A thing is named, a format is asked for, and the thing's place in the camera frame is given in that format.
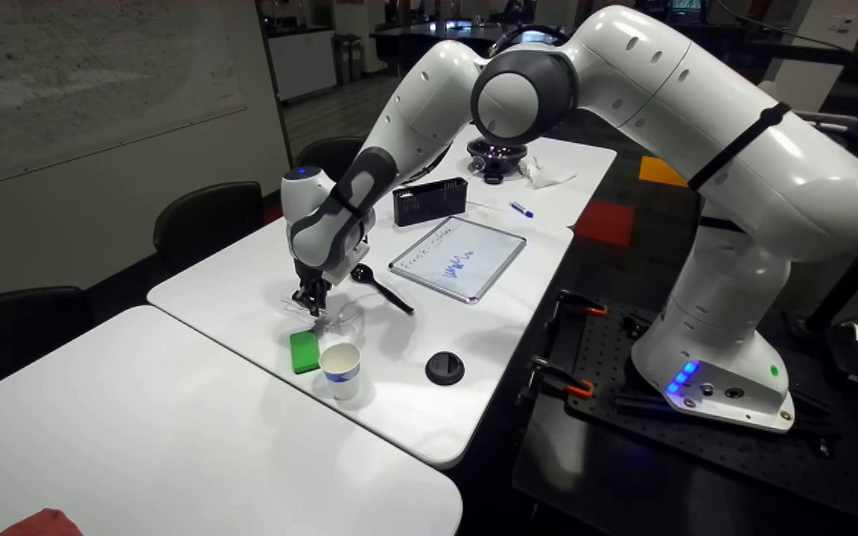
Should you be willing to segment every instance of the cabinet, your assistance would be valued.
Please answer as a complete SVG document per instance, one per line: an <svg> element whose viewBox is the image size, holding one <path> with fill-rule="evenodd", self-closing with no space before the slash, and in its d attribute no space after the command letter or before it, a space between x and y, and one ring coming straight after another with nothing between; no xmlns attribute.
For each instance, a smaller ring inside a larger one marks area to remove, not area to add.
<svg viewBox="0 0 858 536"><path fill-rule="evenodd" d="M335 33L271 35L268 51L280 102L336 87Z"/></svg>

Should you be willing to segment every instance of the pen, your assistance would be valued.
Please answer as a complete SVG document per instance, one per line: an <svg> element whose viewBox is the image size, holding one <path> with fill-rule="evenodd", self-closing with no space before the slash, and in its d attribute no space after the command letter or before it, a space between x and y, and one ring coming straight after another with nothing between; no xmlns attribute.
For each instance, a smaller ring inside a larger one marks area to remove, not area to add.
<svg viewBox="0 0 858 536"><path fill-rule="evenodd" d="M518 201L509 201L518 215L526 216L536 216L531 207L518 204Z"/></svg>

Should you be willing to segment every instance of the black chair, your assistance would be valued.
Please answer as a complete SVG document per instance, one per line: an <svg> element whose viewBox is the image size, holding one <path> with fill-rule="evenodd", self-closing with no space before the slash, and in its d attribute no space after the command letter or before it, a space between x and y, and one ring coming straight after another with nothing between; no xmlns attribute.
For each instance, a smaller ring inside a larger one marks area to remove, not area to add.
<svg viewBox="0 0 858 536"><path fill-rule="evenodd" d="M226 182L190 189L156 221L156 249L171 273L213 256L265 222L256 182Z"/></svg>
<svg viewBox="0 0 858 536"><path fill-rule="evenodd" d="M86 328L92 328L92 309L76 286L4 291L0 377L76 338Z"/></svg>
<svg viewBox="0 0 858 536"><path fill-rule="evenodd" d="M335 182L339 182L362 145L365 139L356 136L317 139L299 154L299 167L323 167Z"/></svg>

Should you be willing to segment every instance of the red object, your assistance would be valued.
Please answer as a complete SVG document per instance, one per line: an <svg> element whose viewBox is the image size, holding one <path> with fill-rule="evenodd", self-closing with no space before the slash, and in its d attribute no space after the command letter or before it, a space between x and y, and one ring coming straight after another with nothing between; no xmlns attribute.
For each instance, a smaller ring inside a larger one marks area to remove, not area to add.
<svg viewBox="0 0 858 536"><path fill-rule="evenodd" d="M62 508L41 508L12 527L6 527L0 536L80 536L80 530L65 518Z"/></svg>
<svg viewBox="0 0 858 536"><path fill-rule="evenodd" d="M590 201L575 222L575 234L612 248L633 248L636 207L621 201Z"/></svg>
<svg viewBox="0 0 858 536"><path fill-rule="evenodd" d="M607 319L612 309L607 306L584 306L584 315L593 315L593 319Z"/></svg>
<svg viewBox="0 0 858 536"><path fill-rule="evenodd" d="M570 387L567 387L567 395L593 399L593 395L596 395L596 387L593 387L590 382L570 384Z"/></svg>

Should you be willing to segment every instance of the whiteboard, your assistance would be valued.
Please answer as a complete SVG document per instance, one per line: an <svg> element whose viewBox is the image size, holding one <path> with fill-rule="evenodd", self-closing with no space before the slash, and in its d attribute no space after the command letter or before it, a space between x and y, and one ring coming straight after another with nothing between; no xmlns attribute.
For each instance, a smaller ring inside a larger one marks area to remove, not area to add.
<svg viewBox="0 0 858 536"><path fill-rule="evenodd" d="M245 108L214 0L0 0L0 182Z"/></svg>
<svg viewBox="0 0 858 536"><path fill-rule="evenodd" d="M450 216L391 261L391 270L457 301L479 301L521 253L526 234Z"/></svg>

